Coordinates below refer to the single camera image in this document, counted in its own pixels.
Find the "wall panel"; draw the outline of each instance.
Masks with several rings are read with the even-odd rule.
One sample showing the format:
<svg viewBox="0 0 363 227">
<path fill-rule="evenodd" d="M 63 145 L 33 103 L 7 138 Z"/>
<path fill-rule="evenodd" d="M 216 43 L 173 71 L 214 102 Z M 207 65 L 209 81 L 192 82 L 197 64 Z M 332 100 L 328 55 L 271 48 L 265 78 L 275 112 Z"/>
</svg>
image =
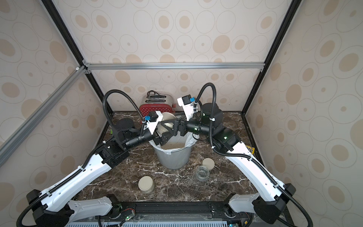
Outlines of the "wall panel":
<svg viewBox="0 0 363 227">
<path fill-rule="evenodd" d="M 0 146 L 76 65 L 37 1 L 1 1 Z"/>
<path fill-rule="evenodd" d="M 242 110 L 259 69 L 187 69 L 187 70 L 93 70 L 104 93 L 112 89 L 126 92 L 138 106 L 149 90 L 169 94 L 176 99 L 185 95 L 197 97 L 200 88 L 212 82 L 217 90 L 217 104 L 223 111 Z M 202 103 L 212 101 L 212 89 L 206 88 Z M 120 94 L 111 94 L 108 102 L 114 111 L 135 111 Z M 176 110 L 183 110 L 177 105 Z"/>
<path fill-rule="evenodd" d="M 81 165 L 105 123 L 102 104 L 82 76 L 1 166 L 0 226 L 15 227 L 29 191 L 43 190 Z M 35 224 L 31 213 L 25 225 Z"/>
<path fill-rule="evenodd" d="M 59 0 L 91 63 L 264 61 L 289 0 Z"/>
<path fill-rule="evenodd" d="M 246 116 L 266 167 L 293 183 L 314 226 L 363 221 L 362 9 L 305 1 Z"/>
</svg>

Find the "trash can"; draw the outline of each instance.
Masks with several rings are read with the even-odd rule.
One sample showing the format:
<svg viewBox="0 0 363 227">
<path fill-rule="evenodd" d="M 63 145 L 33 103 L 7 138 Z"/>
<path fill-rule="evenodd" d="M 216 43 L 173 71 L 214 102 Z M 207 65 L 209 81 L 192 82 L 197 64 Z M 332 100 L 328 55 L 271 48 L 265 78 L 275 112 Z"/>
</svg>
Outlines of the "trash can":
<svg viewBox="0 0 363 227">
<path fill-rule="evenodd" d="M 153 140 L 150 140 L 149 143 L 154 147 L 155 153 L 158 156 L 160 163 L 167 167 L 168 169 L 177 170 L 185 166 L 189 160 L 190 152 L 192 151 L 192 146 L 197 142 L 196 139 L 193 138 L 192 133 L 188 132 L 185 136 L 181 136 L 180 132 L 178 132 L 177 136 L 172 137 L 164 146 L 163 149 L 160 145 L 155 145 Z M 172 148 L 170 147 L 184 144 L 183 147 L 180 148 Z"/>
</svg>

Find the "marble countertop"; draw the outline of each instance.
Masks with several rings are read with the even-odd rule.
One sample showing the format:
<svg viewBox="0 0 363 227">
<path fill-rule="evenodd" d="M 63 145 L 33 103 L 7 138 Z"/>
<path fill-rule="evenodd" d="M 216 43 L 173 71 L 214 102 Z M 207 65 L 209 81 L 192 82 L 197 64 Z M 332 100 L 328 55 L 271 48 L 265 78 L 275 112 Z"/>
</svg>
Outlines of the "marble countertop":
<svg viewBox="0 0 363 227">
<path fill-rule="evenodd" d="M 239 113 L 223 113 L 224 126 L 234 130 L 246 145 L 251 145 Z M 128 117 L 135 120 L 136 128 L 140 118 L 137 113 L 115 112 L 113 122 Z M 110 128 L 105 139 L 110 137 Z M 195 178 L 195 170 L 204 158 L 211 158 L 215 167 L 209 179 L 200 182 Z M 154 190 L 144 194 L 139 190 L 138 181 L 150 176 Z M 95 199 L 107 194 L 115 194 L 119 201 L 222 201 L 230 193 L 253 194 L 256 188 L 246 176 L 224 156 L 215 154 L 205 141 L 197 141 L 192 147 L 188 163 L 179 170 L 169 170 L 162 166 L 149 143 L 130 151 L 130 156 L 114 169 L 98 177 L 76 196 L 79 200 Z"/>
</svg>

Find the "metal bar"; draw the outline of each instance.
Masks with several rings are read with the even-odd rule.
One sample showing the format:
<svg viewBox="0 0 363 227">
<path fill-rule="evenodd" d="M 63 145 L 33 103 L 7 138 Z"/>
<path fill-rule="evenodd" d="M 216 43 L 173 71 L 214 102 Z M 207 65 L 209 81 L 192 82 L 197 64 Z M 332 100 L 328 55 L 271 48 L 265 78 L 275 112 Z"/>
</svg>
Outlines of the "metal bar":
<svg viewBox="0 0 363 227">
<path fill-rule="evenodd" d="M 276 38 L 272 43 L 271 49 L 269 51 L 269 53 L 267 54 L 266 60 L 265 60 L 265 67 L 262 70 L 262 72 L 259 73 L 259 75 L 257 76 L 256 82 L 252 87 L 252 90 L 247 98 L 246 104 L 243 107 L 242 113 L 245 114 L 248 111 L 249 106 L 251 105 L 254 96 L 256 95 L 258 88 L 260 87 L 262 80 L 264 79 L 267 70 L 269 69 L 272 60 L 275 57 L 275 54 L 282 42 L 282 40 L 284 39 L 284 36 L 287 32 L 287 30 L 289 29 L 289 26 L 300 6 L 302 0 L 293 0 L 290 4 L 289 9 L 287 10 L 287 13 L 285 15 L 284 20 L 282 21 L 282 24 L 280 26 L 280 29 L 277 32 Z"/>
<path fill-rule="evenodd" d="M 57 8 L 53 4 L 52 0 L 42 0 L 42 2 L 44 4 L 44 7 L 47 9 L 50 17 L 52 18 L 54 24 L 57 26 L 60 34 L 63 36 L 65 42 L 67 43 L 67 45 L 69 47 L 69 49 L 72 51 L 72 53 L 73 53 L 74 57 L 76 58 L 78 64 L 79 65 L 85 65 L 85 61 L 84 61 L 84 58 L 83 58 L 81 52 L 79 51 L 76 43 L 74 42 L 74 39 L 72 38 L 72 35 L 68 31 L 67 26 L 63 22 L 62 17 L 58 13 Z M 87 76 L 87 79 L 89 80 L 91 86 L 93 87 L 94 91 L 96 92 L 97 96 L 102 101 L 103 92 L 102 92 L 101 88 L 99 87 L 97 81 L 94 79 L 92 73 L 89 72 L 89 74 L 87 74 L 86 76 Z M 108 103 L 107 103 L 107 110 L 108 110 L 109 114 L 112 114 L 113 111 L 112 111 L 112 109 L 111 109 L 111 107 L 110 107 L 110 105 Z"/>
<path fill-rule="evenodd" d="M 33 129 L 43 120 L 49 111 L 65 95 L 75 81 L 84 75 L 86 69 L 81 66 L 74 71 L 43 103 L 38 109 L 6 140 L 0 148 L 0 166 L 12 155 L 12 153 L 27 138 Z"/>
<path fill-rule="evenodd" d="M 262 69 L 264 62 L 206 62 L 206 63 L 87 63 L 90 70 L 109 69 Z"/>
</svg>

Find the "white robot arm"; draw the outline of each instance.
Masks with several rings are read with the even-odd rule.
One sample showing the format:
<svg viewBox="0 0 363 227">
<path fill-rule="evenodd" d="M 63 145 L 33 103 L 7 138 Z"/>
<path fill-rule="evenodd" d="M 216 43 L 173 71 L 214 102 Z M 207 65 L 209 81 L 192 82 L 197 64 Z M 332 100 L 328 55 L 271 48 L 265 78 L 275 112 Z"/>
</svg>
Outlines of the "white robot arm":
<svg viewBox="0 0 363 227">
<path fill-rule="evenodd" d="M 213 139 L 215 145 L 212 146 L 213 150 L 216 151 L 215 147 L 218 146 L 216 152 L 227 156 L 227 159 L 242 171 L 258 191 L 253 195 L 236 194 L 232 196 L 229 200 L 230 208 L 237 213 L 250 212 L 260 216 L 272 212 L 272 215 L 266 219 L 261 218 L 268 223 L 274 223 L 289 200 L 286 191 L 293 195 L 295 188 L 292 185 L 285 185 L 264 169 L 240 138 L 232 130 L 223 126 L 223 113 L 218 107 L 213 118 L 210 118 L 207 111 L 205 114 L 203 113 L 204 105 L 201 107 L 201 119 L 193 118 L 193 114 L 196 112 L 195 107 L 193 107 L 196 105 L 194 101 L 190 95 L 178 99 L 179 105 L 186 112 L 185 117 L 168 121 L 174 125 L 173 129 L 167 127 L 168 135 L 164 135 L 164 133 L 159 135 L 155 130 L 160 121 L 163 124 L 162 114 L 159 111 L 149 113 L 149 116 L 146 117 L 147 126 L 140 133 L 128 118 L 122 122 L 122 125 L 115 125 L 112 128 L 113 139 L 104 141 L 102 145 L 97 146 L 90 154 L 87 163 L 79 166 L 51 187 L 43 191 L 33 190 L 27 195 L 29 207 L 19 216 L 17 227 L 24 227 L 21 221 L 30 209 L 33 209 L 33 216 L 38 227 L 47 226 L 50 222 L 54 222 L 56 227 L 63 227 L 67 223 L 82 218 L 106 215 L 114 205 L 106 196 L 85 201 L 71 199 L 94 179 L 110 171 L 128 157 L 128 150 L 131 147 L 150 140 L 154 140 L 156 144 L 165 143 L 168 139 L 161 139 L 161 137 L 170 138 L 176 135 L 178 131 L 181 135 L 185 135 L 188 131 L 210 135 L 212 126 L 214 133 L 210 138 Z M 205 104 L 208 111 L 210 106 L 211 104 Z"/>
</svg>

